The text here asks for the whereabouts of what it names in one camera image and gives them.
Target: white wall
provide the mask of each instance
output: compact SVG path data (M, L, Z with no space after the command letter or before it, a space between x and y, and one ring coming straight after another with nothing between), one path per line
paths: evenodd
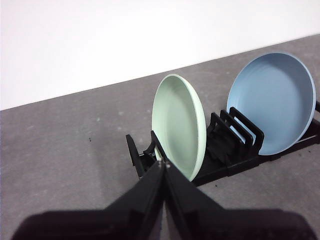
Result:
M1 109L320 33L320 0L2 0Z

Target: plastic plate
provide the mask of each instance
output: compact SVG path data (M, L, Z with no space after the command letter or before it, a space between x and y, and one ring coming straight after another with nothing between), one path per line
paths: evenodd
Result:
M276 52L244 67L230 90L227 110L235 107L259 127L264 132L259 154L273 155L303 136L315 105L315 84L306 66L295 56Z
M183 77L170 74L160 83L153 102L152 130L170 161L192 181L206 151L206 121L200 99ZM161 159L155 149L156 158Z

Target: gray countertop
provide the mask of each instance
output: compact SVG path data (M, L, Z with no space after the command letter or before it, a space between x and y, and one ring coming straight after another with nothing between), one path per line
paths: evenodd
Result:
M153 98L165 75L177 73L194 86L208 124L211 112L225 109L239 71L278 51L306 64L319 95L315 35L1 111L1 239L10 239L29 215L102 209L133 186L138 177L125 135L132 135L139 151L147 148ZM320 236L319 156L320 146L313 145L199 188L225 208L297 212ZM163 221L161 238L168 234Z

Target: dish rack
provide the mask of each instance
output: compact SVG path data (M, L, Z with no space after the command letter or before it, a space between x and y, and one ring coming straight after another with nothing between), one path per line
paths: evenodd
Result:
M318 101L316 102L315 110L320 112L320 102ZM236 118L255 135L255 140L253 135ZM243 136L244 142L235 134L231 127ZM274 155L259 155L259 150L264 140L263 131L234 107L230 108L229 113L221 110L220 116L213 112L206 134L206 149L203 163L192 181L196 186L241 173L305 147L320 144L320 122L313 118L309 128L297 143L287 150ZM141 178L157 161L154 137L151 138L151 144L143 153L138 153L135 142L130 134L125 137L132 165L135 166L138 177Z

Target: mint green plate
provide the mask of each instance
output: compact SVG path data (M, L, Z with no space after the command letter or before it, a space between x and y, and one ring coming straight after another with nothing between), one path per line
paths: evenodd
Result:
M153 102L152 130L170 161L192 181L206 151L206 121L195 89L177 74L160 83ZM155 149L157 160L161 155Z

